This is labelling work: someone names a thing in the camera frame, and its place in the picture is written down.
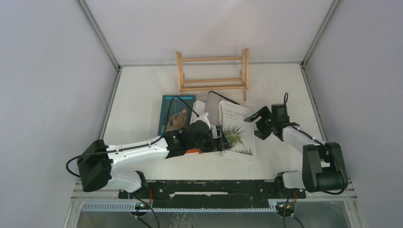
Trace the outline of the white Singularity palm book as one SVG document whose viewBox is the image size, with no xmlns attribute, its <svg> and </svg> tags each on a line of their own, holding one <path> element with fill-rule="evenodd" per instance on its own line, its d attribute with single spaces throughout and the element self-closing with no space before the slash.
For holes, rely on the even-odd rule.
<svg viewBox="0 0 403 228">
<path fill-rule="evenodd" d="M 221 156 L 231 159 L 252 161 L 256 159 L 255 135 L 252 123 L 244 121 L 252 114 L 250 108 L 219 102 L 219 123 L 230 147 L 221 151 Z"/>
</svg>

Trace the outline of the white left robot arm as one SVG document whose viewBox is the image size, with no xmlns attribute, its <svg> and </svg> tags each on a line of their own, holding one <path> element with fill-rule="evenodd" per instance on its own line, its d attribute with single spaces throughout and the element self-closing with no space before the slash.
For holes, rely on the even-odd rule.
<svg viewBox="0 0 403 228">
<path fill-rule="evenodd" d="M 221 126 L 212 128 L 204 121 L 197 120 L 180 130 L 165 132 L 145 142 L 106 145 L 103 140 L 96 140 L 75 159 L 84 192 L 116 185 L 137 198 L 143 198 L 149 190 L 145 175 L 139 170 L 124 174 L 119 171 L 124 165 L 184 156 L 189 150 L 207 153 L 229 148 L 230 143 Z"/>
</svg>

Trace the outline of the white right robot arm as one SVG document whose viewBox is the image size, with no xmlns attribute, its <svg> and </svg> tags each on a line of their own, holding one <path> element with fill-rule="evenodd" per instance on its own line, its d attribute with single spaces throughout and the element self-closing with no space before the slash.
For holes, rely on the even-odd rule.
<svg viewBox="0 0 403 228">
<path fill-rule="evenodd" d="M 264 106 L 244 121 L 255 123 L 254 134 L 259 139 L 265 140 L 274 135 L 302 154 L 301 171 L 278 173 L 279 181 L 274 187 L 279 197 L 286 198 L 293 190 L 331 195 L 339 195 L 346 190 L 348 176 L 341 146 L 316 139 L 302 130 L 299 124 L 291 122 L 285 103 L 273 104 L 271 108 Z"/>
</svg>

